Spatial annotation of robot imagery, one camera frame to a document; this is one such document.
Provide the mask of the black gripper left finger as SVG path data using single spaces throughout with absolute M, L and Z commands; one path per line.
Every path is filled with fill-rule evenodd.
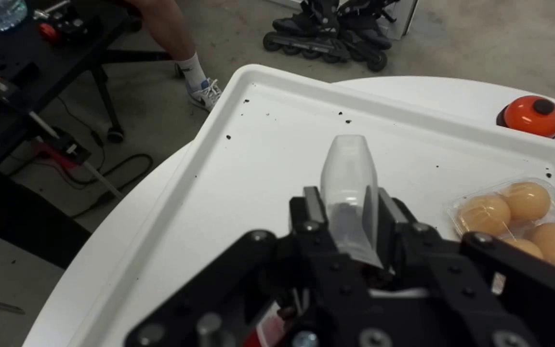
M 302 254 L 331 254 L 335 245 L 327 231 L 327 216 L 315 187 L 304 187 L 288 200 L 290 235 Z

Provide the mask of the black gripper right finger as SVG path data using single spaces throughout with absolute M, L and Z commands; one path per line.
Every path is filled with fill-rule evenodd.
M 406 239 L 425 237 L 431 231 L 433 227 L 418 221 L 402 200 L 377 189 L 375 252 L 383 264 L 400 264 L 406 256 Z

